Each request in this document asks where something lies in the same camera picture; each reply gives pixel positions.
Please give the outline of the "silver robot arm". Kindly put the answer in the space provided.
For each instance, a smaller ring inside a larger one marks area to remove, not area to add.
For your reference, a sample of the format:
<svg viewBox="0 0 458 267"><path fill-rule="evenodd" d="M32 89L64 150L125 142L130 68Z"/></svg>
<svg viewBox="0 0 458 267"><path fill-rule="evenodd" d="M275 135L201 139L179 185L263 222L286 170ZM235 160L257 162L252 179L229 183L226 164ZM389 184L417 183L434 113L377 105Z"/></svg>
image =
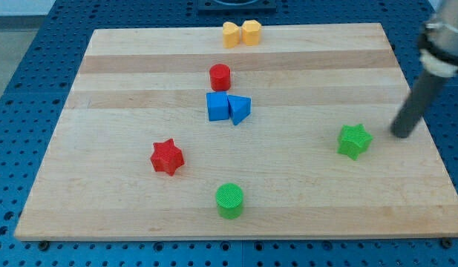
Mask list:
<svg viewBox="0 0 458 267"><path fill-rule="evenodd" d="M422 27L420 62L429 73L451 78L458 73L458 0L441 1Z"/></svg>

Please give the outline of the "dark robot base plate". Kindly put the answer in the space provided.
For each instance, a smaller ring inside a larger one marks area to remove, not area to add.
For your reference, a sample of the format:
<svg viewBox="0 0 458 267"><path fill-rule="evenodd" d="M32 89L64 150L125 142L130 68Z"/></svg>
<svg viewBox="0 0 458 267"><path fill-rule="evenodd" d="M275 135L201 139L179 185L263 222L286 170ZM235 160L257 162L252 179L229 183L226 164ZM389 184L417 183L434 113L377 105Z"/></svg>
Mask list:
<svg viewBox="0 0 458 267"><path fill-rule="evenodd" d="M199 13L276 10L276 0L197 0Z"/></svg>

